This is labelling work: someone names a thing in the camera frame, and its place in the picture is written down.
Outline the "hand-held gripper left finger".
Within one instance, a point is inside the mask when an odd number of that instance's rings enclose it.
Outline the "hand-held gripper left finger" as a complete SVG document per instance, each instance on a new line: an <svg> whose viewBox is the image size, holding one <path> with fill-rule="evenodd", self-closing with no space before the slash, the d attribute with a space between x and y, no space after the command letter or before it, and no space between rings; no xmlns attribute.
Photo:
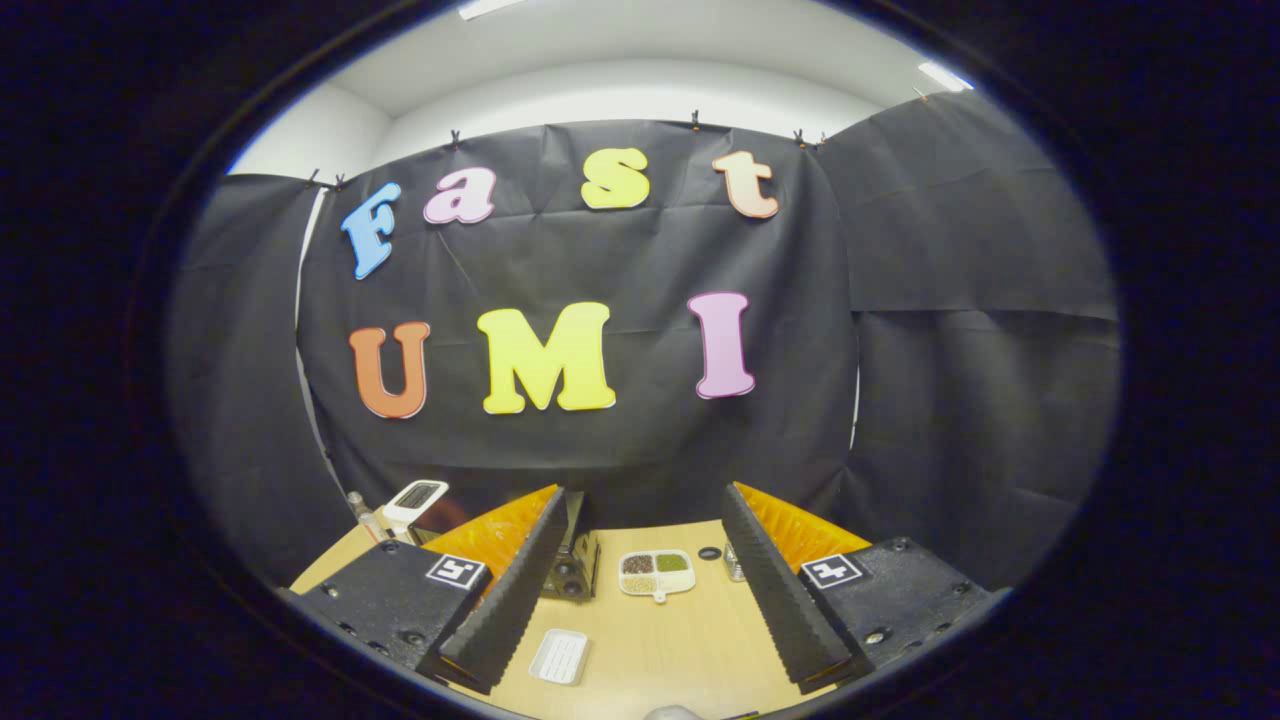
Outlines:
<svg viewBox="0 0 1280 720"><path fill-rule="evenodd" d="M524 637L566 529L567 493L548 486L424 547L388 539L284 597L371 653L486 694Z"/></svg>

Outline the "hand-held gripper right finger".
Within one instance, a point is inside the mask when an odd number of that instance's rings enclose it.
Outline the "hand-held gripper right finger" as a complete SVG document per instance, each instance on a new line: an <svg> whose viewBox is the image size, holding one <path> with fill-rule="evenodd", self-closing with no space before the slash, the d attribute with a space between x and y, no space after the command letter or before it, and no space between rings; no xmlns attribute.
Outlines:
<svg viewBox="0 0 1280 720"><path fill-rule="evenodd" d="M788 679L804 694L925 652L1004 597L906 537L868 542L741 483L723 527Z"/></svg>

